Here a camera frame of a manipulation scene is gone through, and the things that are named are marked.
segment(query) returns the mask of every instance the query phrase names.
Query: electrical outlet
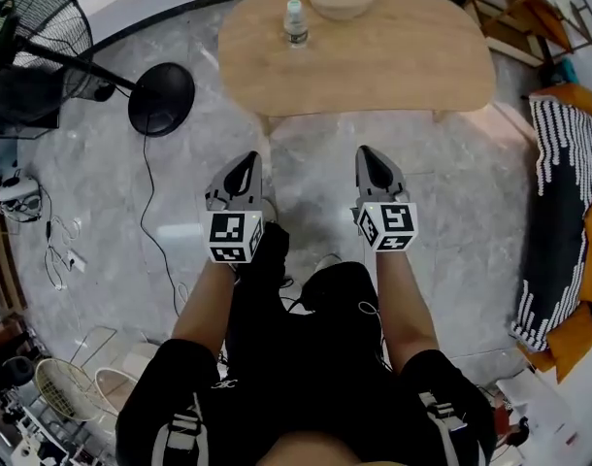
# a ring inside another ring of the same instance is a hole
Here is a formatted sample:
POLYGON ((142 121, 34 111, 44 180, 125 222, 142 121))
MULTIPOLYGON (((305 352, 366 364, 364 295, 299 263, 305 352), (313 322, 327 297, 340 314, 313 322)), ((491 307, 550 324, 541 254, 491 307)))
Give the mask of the electrical outlet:
POLYGON ((69 249, 67 251, 67 260, 69 261, 72 266, 78 269, 81 273, 84 273, 84 268, 86 267, 86 262, 82 259, 75 251, 69 249))

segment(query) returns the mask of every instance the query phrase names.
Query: black and white striped blanket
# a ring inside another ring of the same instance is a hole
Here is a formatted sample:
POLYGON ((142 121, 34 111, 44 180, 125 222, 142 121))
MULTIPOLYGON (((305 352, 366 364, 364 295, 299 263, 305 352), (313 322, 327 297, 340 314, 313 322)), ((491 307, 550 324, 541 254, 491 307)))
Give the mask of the black and white striped blanket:
POLYGON ((592 117, 551 98, 532 98, 538 136, 538 195, 511 333, 530 350, 547 348, 546 333, 578 305, 592 204, 592 117))

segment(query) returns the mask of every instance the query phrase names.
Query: bottle cap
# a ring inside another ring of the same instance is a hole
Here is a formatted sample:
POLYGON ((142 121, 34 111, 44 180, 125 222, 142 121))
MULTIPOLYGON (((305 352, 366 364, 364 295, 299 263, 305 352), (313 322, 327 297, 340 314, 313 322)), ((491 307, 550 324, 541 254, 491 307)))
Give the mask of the bottle cap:
POLYGON ((287 11, 290 14, 300 14, 303 4, 300 0, 290 0, 287 2, 287 11))

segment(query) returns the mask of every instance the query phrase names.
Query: marble floor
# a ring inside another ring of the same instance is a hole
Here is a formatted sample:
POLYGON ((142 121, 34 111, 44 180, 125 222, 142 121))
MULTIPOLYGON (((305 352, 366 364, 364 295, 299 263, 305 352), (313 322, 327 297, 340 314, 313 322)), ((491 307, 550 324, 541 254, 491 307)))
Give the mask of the marble floor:
MULTIPOLYGON (((155 196, 145 225, 166 250, 175 283, 190 289, 206 260, 199 225, 206 185, 248 150, 262 154, 264 191, 291 233, 287 267, 295 284, 286 295, 298 295, 317 259, 332 251, 374 272, 349 212, 357 196, 354 154, 368 144, 399 164, 418 206, 420 235, 409 257, 443 351, 476 383, 513 373, 521 358, 507 327, 535 162, 520 95, 537 88, 535 74, 493 54, 497 92, 480 111, 439 124, 429 112, 300 116, 266 139, 224 94, 218 73, 217 31, 233 5, 170 18, 96 56, 133 80, 164 61, 194 76, 197 96, 185 124, 147 146, 155 196)), ((164 340, 176 320, 173 294, 160 251, 139 227, 150 182, 127 99, 116 92, 104 104, 71 100, 61 123, 38 141, 20 142, 19 163, 47 189, 61 222, 71 231, 74 220, 80 224, 71 247, 87 264, 84 273, 59 265, 66 287, 55 290, 45 271, 44 221, 22 225, 13 249, 29 320, 64 359, 96 325, 164 340)), ((55 224, 61 253, 70 247, 62 235, 55 224)))

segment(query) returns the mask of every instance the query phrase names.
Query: fan stand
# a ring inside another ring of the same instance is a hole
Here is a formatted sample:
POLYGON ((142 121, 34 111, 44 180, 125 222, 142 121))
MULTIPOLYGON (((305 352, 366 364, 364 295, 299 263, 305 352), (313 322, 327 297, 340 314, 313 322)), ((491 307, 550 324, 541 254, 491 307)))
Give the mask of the fan stand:
POLYGON ((92 62, 65 55, 22 40, 22 50, 61 65, 78 69, 109 83, 129 89, 128 116, 134 129, 149 137, 162 137, 182 124, 195 99, 191 74, 173 62, 153 66, 136 83, 113 74, 92 62))

